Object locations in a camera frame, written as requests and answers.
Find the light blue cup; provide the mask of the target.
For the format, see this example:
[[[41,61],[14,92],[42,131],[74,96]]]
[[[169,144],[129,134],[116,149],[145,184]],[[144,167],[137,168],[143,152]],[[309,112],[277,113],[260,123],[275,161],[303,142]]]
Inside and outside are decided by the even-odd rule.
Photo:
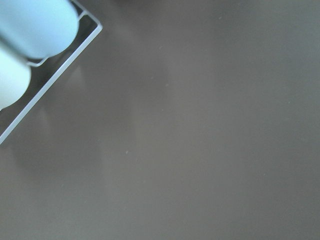
[[[69,0],[2,0],[0,36],[30,59],[67,49],[79,30],[78,12]]]

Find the white cup on rack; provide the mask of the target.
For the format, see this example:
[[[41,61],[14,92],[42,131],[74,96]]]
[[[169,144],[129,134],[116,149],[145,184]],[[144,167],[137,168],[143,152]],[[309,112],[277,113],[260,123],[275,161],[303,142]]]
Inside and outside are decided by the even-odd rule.
[[[17,102],[31,81],[31,67],[27,61],[3,43],[0,44],[0,108]]]

